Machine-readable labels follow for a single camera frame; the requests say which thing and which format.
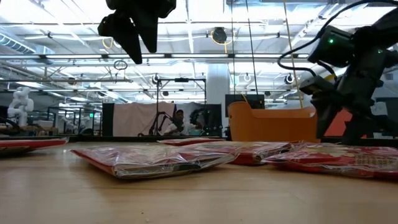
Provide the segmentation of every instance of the orange sofa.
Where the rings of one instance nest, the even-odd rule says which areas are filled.
[[[293,110],[251,109],[239,101],[228,106],[233,141],[310,141],[316,138],[315,108]]]

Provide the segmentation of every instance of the person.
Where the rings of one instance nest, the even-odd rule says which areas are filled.
[[[165,136],[189,136],[189,130],[201,129],[201,125],[194,125],[189,122],[184,122],[184,111],[177,110],[174,114],[174,121],[170,124],[166,131]]]

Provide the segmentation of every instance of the table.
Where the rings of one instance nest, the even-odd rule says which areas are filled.
[[[1,159],[0,223],[396,223],[393,182],[234,165],[131,182],[69,152],[94,144]]]

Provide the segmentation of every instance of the red object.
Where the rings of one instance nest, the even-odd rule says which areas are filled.
[[[352,117],[353,115],[349,111],[342,109],[331,122],[325,133],[325,136],[343,136],[344,131],[346,130],[346,122],[351,121]]]
[[[391,147],[305,146],[266,159],[274,166],[354,177],[398,179],[398,150]]]
[[[231,162],[235,152],[205,152],[175,146],[116,146],[72,150],[90,164],[121,179],[187,174]]]
[[[43,147],[59,146],[66,144],[68,139],[47,139],[47,140],[1,140],[0,156],[10,156],[25,152],[34,151]]]
[[[224,139],[216,139],[216,138],[186,138],[186,139],[168,139],[158,141],[160,143],[168,144],[171,146],[187,146],[191,144],[203,143],[203,142],[215,142],[215,141],[224,141]]]
[[[287,152],[292,149],[293,145],[288,142],[223,141],[192,144],[183,147],[200,151],[216,151],[223,153],[232,153],[238,151],[239,156],[231,163],[250,166],[265,164],[265,158],[275,154]]]

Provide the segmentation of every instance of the white pillar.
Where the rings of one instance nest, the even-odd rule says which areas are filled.
[[[225,94],[229,94],[229,68],[228,64],[209,64],[206,78],[206,97],[208,104],[221,104],[221,117],[223,129],[228,126],[225,117]]]

